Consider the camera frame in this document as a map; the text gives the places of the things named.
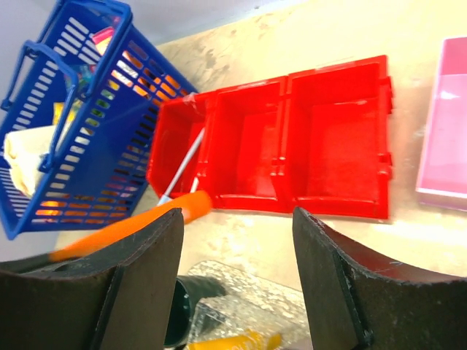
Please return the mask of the white toothbrush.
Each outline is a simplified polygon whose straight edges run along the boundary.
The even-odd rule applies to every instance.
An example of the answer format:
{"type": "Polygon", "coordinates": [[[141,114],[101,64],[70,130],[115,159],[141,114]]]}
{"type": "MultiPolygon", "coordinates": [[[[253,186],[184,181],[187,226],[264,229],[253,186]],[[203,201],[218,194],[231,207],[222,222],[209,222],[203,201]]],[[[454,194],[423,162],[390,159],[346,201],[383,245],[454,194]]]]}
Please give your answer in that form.
{"type": "Polygon", "coordinates": [[[193,179],[193,183],[192,183],[190,192],[191,192],[191,193],[194,193],[194,192],[197,190],[197,188],[198,188],[198,178],[195,177],[195,178],[193,179]]]}

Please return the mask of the red left bin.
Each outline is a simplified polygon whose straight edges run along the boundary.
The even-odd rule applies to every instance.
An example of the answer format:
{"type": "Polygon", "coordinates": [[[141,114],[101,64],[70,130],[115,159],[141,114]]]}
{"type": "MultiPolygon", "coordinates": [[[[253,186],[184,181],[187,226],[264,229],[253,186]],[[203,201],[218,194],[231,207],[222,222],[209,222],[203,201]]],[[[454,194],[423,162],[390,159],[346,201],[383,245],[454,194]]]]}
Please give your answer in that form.
{"type": "MultiPolygon", "coordinates": [[[[159,199],[198,133],[205,128],[214,97],[214,92],[190,93],[161,106],[146,175],[159,199]]],[[[171,200],[190,193],[193,179],[197,177],[200,150],[201,144],[172,190],[171,200]]]]}

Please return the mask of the white crumpled pouch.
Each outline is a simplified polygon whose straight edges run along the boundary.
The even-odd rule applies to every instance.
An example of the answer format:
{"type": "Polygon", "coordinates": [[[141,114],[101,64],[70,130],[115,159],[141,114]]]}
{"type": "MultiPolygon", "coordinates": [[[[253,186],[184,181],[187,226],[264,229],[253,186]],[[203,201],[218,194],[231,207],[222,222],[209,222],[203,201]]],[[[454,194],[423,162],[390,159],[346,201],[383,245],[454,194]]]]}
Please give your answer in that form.
{"type": "Polygon", "coordinates": [[[4,159],[15,188],[32,198],[44,175],[39,170],[43,158],[49,153],[57,126],[49,125],[11,131],[4,138],[4,159]]]}

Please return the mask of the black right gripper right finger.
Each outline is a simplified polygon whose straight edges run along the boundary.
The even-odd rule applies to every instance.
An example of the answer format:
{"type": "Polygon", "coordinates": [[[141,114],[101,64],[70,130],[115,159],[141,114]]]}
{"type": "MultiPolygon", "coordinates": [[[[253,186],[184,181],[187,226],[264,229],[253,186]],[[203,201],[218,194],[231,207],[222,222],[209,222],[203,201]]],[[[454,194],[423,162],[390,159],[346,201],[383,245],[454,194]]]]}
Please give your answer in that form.
{"type": "Polygon", "coordinates": [[[466,280],[385,256],[302,208],[293,243],[315,349],[464,349],[466,280]]]}

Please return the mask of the clear textured oval tray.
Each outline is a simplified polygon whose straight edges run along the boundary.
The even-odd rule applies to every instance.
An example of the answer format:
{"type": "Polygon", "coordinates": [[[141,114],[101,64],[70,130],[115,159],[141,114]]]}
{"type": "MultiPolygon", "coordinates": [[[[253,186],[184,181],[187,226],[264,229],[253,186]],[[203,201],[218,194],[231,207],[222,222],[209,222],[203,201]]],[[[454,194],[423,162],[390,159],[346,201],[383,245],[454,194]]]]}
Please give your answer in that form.
{"type": "Polygon", "coordinates": [[[219,281],[226,295],[198,302],[188,343],[243,335],[279,333],[280,349],[312,349],[304,297],[301,291],[250,273],[207,260],[194,265],[190,276],[219,281]]]}

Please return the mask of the yellow toothpaste tube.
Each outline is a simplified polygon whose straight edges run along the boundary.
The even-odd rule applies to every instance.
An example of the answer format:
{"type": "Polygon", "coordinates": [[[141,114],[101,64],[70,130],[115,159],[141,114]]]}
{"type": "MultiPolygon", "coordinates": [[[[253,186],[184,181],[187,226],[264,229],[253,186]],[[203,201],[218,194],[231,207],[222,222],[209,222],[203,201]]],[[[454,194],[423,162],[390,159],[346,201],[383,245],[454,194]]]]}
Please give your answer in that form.
{"type": "Polygon", "coordinates": [[[281,345],[282,335],[278,332],[264,335],[257,331],[248,330],[242,335],[191,343],[185,348],[189,350],[253,350],[277,349],[281,345]]]}

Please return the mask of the dark green mug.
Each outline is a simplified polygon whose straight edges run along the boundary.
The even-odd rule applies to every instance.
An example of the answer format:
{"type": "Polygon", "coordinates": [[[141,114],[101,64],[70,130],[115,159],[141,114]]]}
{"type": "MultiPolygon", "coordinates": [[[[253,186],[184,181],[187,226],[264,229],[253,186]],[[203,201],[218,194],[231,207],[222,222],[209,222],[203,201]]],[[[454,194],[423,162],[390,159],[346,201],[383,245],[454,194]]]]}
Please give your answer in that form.
{"type": "Polygon", "coordinates": [[[167,325],[165,348],[186,344],[198,302],[203,298],[227,295],[225,287],[213,277],[178,276],[167,325]]]}

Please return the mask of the pink drawer box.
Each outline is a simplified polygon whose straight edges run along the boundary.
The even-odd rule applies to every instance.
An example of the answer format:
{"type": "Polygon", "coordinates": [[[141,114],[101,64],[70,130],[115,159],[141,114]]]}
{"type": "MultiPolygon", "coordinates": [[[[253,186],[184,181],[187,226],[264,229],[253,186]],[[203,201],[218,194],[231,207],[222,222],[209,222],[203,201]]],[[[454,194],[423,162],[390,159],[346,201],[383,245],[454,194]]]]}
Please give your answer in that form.
{"type": "Polygon", "coordinates": [[[442,42],[417,174],[418,201],[466,210],[466,38],[442,42]]]}

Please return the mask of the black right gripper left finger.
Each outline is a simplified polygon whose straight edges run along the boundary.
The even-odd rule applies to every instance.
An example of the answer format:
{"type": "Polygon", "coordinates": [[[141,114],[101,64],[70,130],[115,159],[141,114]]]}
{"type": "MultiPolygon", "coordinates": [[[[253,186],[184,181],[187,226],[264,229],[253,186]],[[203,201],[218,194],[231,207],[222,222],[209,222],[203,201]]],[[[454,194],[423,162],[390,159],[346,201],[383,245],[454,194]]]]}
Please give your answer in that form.
{"type": "Polygon", "coordinates": [[[162,349],[183,241],[172,209],[88,256],[1,264],[3,349],[162,349]]]}

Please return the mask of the blue plastic basket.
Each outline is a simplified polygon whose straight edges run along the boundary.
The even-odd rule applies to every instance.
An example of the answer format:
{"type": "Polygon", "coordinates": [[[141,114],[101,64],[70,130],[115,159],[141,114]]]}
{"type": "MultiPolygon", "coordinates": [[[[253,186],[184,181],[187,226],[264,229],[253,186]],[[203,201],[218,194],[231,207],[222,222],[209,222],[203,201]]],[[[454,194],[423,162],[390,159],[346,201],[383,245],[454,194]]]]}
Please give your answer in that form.
{"type": "Polygon", "coordinates": [[[9,239],[38,231],[94,230],[129,217],[147,187],[161,104],[194,86],[132,23],[119,1],[58,1],[24,80],[1,101],[1,134],[51,127],[33,195],[16,190],[1,162],[1,223],[9,239]]]}

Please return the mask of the red middle bin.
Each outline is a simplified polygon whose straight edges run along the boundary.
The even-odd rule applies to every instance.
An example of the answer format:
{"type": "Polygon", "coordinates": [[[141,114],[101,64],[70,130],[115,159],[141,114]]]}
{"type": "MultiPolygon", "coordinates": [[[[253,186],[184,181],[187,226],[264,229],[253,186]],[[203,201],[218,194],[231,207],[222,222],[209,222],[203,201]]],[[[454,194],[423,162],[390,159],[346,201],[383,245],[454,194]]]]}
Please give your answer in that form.
{"type": "Polygon", "coordinates": [[[285,77],[219,90],[200,159],[202,187],[217,209],[284,211],[272,182],[285,77]]]}

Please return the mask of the red bin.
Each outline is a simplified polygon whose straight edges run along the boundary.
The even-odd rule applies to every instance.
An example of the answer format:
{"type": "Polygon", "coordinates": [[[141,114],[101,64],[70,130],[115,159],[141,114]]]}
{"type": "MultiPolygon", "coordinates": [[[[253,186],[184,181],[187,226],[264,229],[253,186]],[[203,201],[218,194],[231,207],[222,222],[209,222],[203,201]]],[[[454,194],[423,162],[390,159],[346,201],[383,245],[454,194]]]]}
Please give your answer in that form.
{"type": "Polygon", "coordinates": [[[313,214],[387,219],[392,109],[385,55],[290,74],[278,197],[313,214]]]}
{"type": "Polygon", "coordinates": [[[284,211],[272,182],[285,77],[219,90],[200,159],[202,187],[217,209],[284,211]]]}
{"type": "MultiPolygon", "coordinates": [[[[146,175],[159,199],[198,133],[205,128],[214,97],[214,92],[190,93],[161,106],[146,175]]],[[[200,150],[201,144],[172,190],[171,200],[190,193],[193,179],[197,177],[200,150]]]]}

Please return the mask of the red right bin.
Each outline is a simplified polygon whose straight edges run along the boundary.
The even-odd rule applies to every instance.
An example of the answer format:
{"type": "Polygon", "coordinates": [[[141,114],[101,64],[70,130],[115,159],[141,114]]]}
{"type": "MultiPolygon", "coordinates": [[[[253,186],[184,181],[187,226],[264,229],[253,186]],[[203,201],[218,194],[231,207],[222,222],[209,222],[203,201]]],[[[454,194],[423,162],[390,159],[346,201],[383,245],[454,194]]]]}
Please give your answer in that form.
{"type": "Polygon", "coordinates": [[[278,197],[313,214],[387,219],[392,109],[385,55],[290,74],[278,197]]]}

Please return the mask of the orange toothpaste tube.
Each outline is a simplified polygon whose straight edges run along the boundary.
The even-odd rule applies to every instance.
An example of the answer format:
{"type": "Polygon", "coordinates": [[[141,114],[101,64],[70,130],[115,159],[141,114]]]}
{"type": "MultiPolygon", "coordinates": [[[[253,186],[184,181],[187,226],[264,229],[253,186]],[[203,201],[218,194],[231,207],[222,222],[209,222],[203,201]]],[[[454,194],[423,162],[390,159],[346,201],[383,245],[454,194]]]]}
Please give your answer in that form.
{"type": "Polygon", "coordinates": [[[154,220],[176,208],[181,209],[184,223],[187,224],[207,215],[212,209],[212,200],[203,190],[182,195],[149,211],[108,225],[62,249],[51,252],[48,254],[48,260],[56,263],[89,255],[145,228],[154,220]]]}

